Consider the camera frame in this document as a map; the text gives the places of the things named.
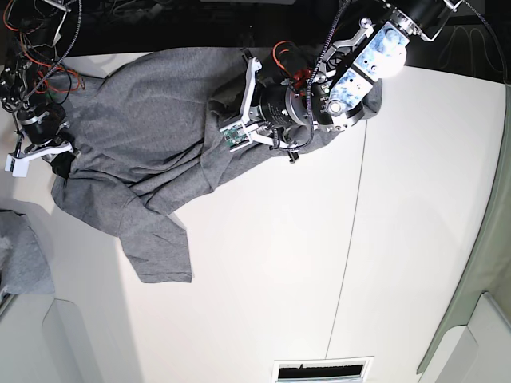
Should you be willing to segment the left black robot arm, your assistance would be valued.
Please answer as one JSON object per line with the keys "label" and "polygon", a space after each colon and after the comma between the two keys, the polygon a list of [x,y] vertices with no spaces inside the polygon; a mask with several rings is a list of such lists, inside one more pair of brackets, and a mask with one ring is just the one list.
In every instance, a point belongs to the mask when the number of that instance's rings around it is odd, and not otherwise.
{"label": "left black robot arm", "polygon": [[316,132],[342,132],[365,116],[363,102],[406,61],[414,36],[432,42],[458,1],[384,1],[374,17],[363,14],[348,39],[337,39],[337,15],[318,55],[279,41],[260,61],[247,62],[240,111],[220,132],[231,152],[264,144],[292,161]]}

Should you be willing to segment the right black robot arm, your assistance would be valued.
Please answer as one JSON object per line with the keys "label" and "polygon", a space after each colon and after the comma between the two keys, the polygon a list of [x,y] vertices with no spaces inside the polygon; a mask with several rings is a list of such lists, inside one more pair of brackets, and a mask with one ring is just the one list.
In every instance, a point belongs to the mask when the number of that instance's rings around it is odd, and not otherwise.
{"label": "right black robot arm", "polygon": [[80,1],[9,1],[1,15],[8,33],[1,71],[1,107],[14,121],[17,141],[5,170],[25,177],[42,159],[66,178],[79,151],[69,133],[65,103],[85,89],[64,60],[81,30]]}

